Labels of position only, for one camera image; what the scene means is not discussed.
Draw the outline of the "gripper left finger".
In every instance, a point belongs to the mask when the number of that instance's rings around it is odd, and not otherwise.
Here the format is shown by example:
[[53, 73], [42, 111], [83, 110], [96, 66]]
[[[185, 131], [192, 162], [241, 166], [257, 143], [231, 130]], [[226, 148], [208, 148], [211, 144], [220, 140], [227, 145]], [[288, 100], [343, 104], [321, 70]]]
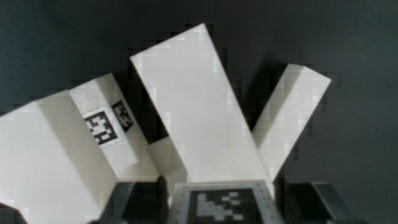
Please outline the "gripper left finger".
[[115, 185], [99, 218], [89, 224], [165, 224], [169, 213], [167, 180]]

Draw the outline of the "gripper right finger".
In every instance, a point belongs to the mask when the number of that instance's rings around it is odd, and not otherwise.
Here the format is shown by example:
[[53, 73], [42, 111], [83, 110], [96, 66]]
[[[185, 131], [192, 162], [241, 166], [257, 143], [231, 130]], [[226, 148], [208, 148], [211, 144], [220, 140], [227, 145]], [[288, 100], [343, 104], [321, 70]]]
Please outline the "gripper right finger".
[[275, 201], [286, 224], [368, 224], [355, 217], [327, 182], [291, 182], [279, 178]]

